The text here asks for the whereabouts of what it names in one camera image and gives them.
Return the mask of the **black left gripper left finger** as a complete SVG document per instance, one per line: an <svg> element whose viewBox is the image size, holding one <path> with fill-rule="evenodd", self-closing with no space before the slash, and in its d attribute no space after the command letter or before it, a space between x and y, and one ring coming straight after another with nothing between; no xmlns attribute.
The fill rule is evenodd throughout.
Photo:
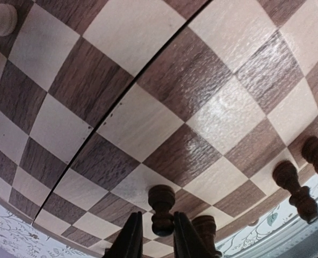
<svg viewBox="0 0 318 258"><path fill-rule="evenodd" d="M103 258L138 258L142 257L142 250L142 213L133 212Z"/></svg>

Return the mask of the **dark pawn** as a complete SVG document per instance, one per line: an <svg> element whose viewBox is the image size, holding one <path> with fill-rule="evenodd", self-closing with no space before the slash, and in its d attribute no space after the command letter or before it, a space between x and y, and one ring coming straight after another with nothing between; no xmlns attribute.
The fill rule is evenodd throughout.
<svg viewBox="0 0 318 258"><path fill-rule="evenodd" d="M272 177L277 186L291 194L289 203L297 208L302 220L308 224L318 220L318 204L310 195L310 188L300 185L297 169L291 161L279 162L272 172Z"/></svg>
<svg viewBox="0 0 318 258"><path fill-rule="evenodd" d="M159 237L168 237L174 231L170 210L175 201L175 192L170 186L160 184L149 189L148 203L155 212L151 217L151 229Z"/></svg>

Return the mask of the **dark wooden king piece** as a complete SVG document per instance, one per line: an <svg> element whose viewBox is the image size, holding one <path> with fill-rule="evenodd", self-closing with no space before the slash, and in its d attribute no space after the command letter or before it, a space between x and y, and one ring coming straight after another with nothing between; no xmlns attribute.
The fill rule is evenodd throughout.
<svg viewBox="0 0 318 258"><path fill-rule="evenodd" d="M213 216L202 215L195 217L192 225L202 239L206 249L213 257L222 257L222 253L215 247L214 238L216 236L216 223Z"/></svg>

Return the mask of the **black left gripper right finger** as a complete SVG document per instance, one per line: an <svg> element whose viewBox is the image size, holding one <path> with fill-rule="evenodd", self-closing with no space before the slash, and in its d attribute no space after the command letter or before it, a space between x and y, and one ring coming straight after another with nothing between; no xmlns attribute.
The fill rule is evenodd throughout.
<svg viewBox="0 0 318 258"><path fill-rule="evenodd" d="M212 257L186 214L183 212L175 212L174 226L175 257Z"/></svg>

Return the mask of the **wooden chess board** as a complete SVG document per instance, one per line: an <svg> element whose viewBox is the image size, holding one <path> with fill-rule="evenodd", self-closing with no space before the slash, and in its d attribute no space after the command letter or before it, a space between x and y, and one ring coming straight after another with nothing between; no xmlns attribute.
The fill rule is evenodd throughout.
<svg viewBox="0 0 318 258"><path fill-rule="evenodd" d="M116 223L111 193L138 170L233 218L283 190L282 160L318 197L300 154L318 137L318 1L9 4L0 201L27 223Z"/></svg>

